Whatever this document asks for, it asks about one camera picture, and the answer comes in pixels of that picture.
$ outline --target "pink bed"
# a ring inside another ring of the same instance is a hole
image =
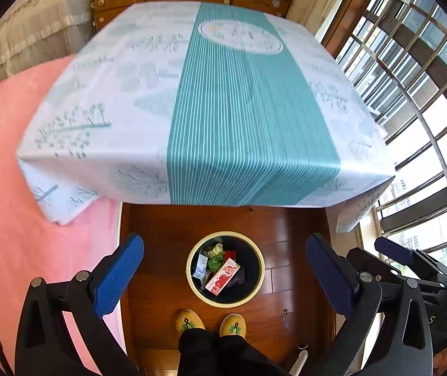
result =
[[[0,337],[12,368],[22,304],[32,278],[67,281],[91,270],[118,245],[120,203],[99,199],[65,227],[49,223],[32,199],[15,151],[27,124],[71,56],[0,83]],[[105,321],[124,349],[119,307]],[[70,332],[85,365],[98,372],[73,321]]]

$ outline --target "hand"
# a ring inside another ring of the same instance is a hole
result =
[[[447,347],[434,355],[434,376],[441,376],[447,369]]]

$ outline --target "black pants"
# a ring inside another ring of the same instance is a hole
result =
[[[288,376],[243,337],[189,329],[178,342],[178,376]]]

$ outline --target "person's leg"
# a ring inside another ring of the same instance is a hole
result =
[[[246,323],[239,314],[229,314],[220,326],[218,359],[228,376],[288,376],[289,373],[272,363],[244,339]]]
[[[178,375],[222,376],[214,349],[215,337],[204,329],[202,320],[194,311],[178,313],[177,331],[180,335]]]

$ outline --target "blue handle grip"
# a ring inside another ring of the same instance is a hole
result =
[[[107,273],[95,287],[93,308],[99,317],[110,314],[143,259],[143,240],[138,235],[129,235],[127,245],[116,257]]]
[[[403,266],[411,266],[415,262],[413,252],[383,236],[375,240],[375,249]]]
[[[314,275],[335,312],[351,317],[358,284],[355,277],[351,279],[344,274],[340,256],[318,234],[307,239],[305,253]]]

